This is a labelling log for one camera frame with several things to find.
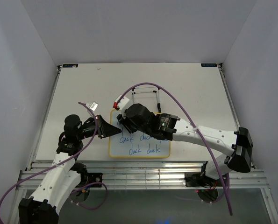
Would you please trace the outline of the yellow framed whiteboard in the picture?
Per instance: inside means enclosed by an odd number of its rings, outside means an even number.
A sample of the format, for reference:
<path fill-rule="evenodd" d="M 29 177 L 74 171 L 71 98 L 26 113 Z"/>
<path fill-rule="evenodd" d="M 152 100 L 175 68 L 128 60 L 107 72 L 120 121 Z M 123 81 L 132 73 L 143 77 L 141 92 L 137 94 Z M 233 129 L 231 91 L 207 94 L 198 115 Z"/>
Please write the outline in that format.
<path fill-rule="evenodd" d="M 108 153 L 112 158 L 168 158 L 171 154 L 169 140 L 157 140 L 140 131 L 129 133 L 119 124 L 120 111 L 112 110 L 110 124 L 119 128 L 121 133 L 109 137 Z"/>

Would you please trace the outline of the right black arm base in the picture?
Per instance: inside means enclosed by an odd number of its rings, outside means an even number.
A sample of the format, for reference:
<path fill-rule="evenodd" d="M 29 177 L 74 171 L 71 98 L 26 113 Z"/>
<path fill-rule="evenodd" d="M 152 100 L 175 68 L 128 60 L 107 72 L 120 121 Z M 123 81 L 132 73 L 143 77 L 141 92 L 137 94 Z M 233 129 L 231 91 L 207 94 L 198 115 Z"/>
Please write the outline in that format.
<path fill-rule="evenodd" d="M 197 195 L 201 201 L 206 203 L 216 203 L 225 195 L 224 190 L 222 190 L 222 193 L 219 193 L 218 191 L 218 187 L 222 187 L 219 178 L 214 180 L 201 173 L 185 172 L 184 181 L 186 187 L 200 188 L 196 190 Z"/>

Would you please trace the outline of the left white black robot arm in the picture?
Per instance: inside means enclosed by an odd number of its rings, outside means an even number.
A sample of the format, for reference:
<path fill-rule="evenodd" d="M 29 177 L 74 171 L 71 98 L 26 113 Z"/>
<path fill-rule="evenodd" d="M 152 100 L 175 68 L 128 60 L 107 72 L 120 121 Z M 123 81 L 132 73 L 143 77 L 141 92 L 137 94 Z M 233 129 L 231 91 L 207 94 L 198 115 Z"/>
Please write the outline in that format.
<path fill-rule="evenodd" d="M 82 163 L 77 163 L 83 140 L 98 136 L 107 138 L 120 134 L 121 129 L 107 123 L 102 116 L 81 122 L 78 115 L 69 115 L 64 120 L 64 131 L 59 136 L 58 148 L 49 170 L 29 198 L 21 199 L 19 222 L 21 224 L 56 224 L 59 212 L 75 188 L 77 195 L 89 195 L 90 187 L 102 187 L 102 173 L 89 173 Z"/>

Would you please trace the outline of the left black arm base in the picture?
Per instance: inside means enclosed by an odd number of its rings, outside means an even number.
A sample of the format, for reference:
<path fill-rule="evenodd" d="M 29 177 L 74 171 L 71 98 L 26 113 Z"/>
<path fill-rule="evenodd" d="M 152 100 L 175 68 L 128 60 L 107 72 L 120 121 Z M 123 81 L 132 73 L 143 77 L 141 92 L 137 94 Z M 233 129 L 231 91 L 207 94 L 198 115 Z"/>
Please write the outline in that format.
<path fill-rule="evenodd" d="M 76 188 L 79 189 L 93 182 L 102 182 L 102 178 L 103 178 L 103 173 L 87 173 L 81 179 L 80 184 L 77 185 Z M 84 202 L 90 195 L 89 189 L 90 187 L 86 187 L 81 189 L 81 191 L 71 194 L 71 200 L 76 201 L 78 203 Z"/>

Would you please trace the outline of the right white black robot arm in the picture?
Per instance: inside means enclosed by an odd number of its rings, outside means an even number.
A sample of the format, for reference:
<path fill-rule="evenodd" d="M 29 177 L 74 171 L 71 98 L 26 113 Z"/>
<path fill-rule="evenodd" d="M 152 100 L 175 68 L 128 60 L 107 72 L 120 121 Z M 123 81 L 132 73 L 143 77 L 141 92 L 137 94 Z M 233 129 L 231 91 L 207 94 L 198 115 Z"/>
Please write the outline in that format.
<path fill-rule="evenodd" d="M 156 140 L 188 142 L 216 150 L 221 155 L 202 166 L 200 179 L 212 185 L 221 175 L 230 171 L 248 173 L 251 170 L 253 142 L 247 128 L 224 131 L 206 126 L 193 126 L 178 116 L 155 114 L 142 104 L 118 105 L 118 122 L 129 133 L 140 131 Z"/>

